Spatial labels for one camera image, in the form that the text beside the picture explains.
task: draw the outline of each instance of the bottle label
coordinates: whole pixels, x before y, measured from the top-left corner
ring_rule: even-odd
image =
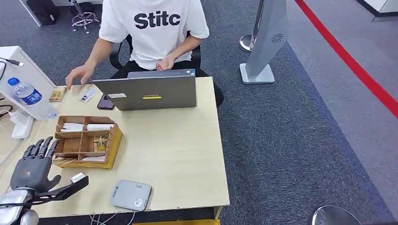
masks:
[[[27,105],[33,105],[39,102],[42,97],[43,96],[35,89],[29,96],[22,97],[20,99],[22,99],[22,101]]]

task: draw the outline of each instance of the wooden organizer box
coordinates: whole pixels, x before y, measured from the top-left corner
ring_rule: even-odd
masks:
[[[83,124],[82,132],[61,132],[64,123]],[[87,131],[88,124],[114,124],[109,130]],[[94,136],[108,135],[107,149],[105,152],[94,151]],[[60,116],[54,137],[60,142],[55,149],[55,158],[75,158],[70,163],[53,160],[53,164],[61,168],[83,167],[112,169],[117,151],[122,139],[122,131],[109,117],[97,116]],[[86,157],[105,156],[105,161],[82,161]]]

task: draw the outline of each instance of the gray laptop lid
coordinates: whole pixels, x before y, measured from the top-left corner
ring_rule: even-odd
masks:
[[[126,79],[93,82],[119,110],[196,107],[194,69],[131,72]]]

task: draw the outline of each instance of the robotic hand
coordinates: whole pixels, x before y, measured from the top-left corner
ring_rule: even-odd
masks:
[[[53,137],[39,140],[24,152],[11,177],[11,191],[0,195],[0,225],[37,225],[38,214],[32,205],[65,200],[88,185],[88,176],[79,173],[70,179],[71,184],[50,191],[61,180],[56,175],[48,180],[52,158],[59,140]]]

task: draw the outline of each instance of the gray floor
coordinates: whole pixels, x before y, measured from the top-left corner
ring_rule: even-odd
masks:
[[[202,67],[226,96],[219,121],[231,206],[223,211],[222,223],[307,224],[311,213],[325,204],[344,207],[364,223],[394,220],[365,163],[342,133],[344,127],[340,129],[338,117],[331,114],[335,112],[329,111],[330,101],[322,99],[327,96],[317,85],[328,80],[318,77],[314,81],[307,74],[308,64],[304,69],[293,51],[298,43],[289,41],[293,49],[286,44],[271,62],[274,84],[245,86],[237,68],[248,54],[237,42],[253,27],[258,2],[202,3],[211,30],[202,44]],[[55,25],[35,27],[14,0],[3,0],[0,16],[0,45],[22,46],[57,84],[64,84],[65,75],[84,63],[98,32],[94,27],[90,35],[73,33],[65,12]],[[95,78],[114,72],[104,62]],[[121,217],[108,224],[128,221]],[[86,219],[42,220],[41,224],[83,224]]]
[[[374,16],[356,0],[306,3],[358,63],[398,99],[398,21],[372,22]],[[288,6],[290,45],[398,218],[397,118],[344,64],[297,4],[288,1]]]

